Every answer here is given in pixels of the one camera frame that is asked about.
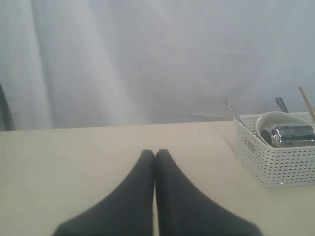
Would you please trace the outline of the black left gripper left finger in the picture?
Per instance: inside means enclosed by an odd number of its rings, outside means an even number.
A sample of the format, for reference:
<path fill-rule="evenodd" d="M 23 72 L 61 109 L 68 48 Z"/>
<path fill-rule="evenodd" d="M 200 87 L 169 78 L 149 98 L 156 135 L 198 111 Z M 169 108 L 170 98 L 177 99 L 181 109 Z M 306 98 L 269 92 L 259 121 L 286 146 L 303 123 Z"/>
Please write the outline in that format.
<path fill-rule="evenodd" d="M 125 179 L 103 200 L 60 224 L 56 236 L 153 235 L 155 156 L 149 149 Z"/>

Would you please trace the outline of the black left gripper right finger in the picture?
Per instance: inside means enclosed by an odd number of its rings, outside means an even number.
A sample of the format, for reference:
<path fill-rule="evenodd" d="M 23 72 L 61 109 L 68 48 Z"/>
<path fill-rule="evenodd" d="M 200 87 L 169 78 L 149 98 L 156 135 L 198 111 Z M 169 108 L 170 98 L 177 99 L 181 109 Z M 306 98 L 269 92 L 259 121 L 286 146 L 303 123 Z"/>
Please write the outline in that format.
<path fill-rule="evenodd" d="M 260 236 L 261 230 L 204 195 L 183 174 L 170 152 L 155 159 L 158 227 L 161 236 Z"/>

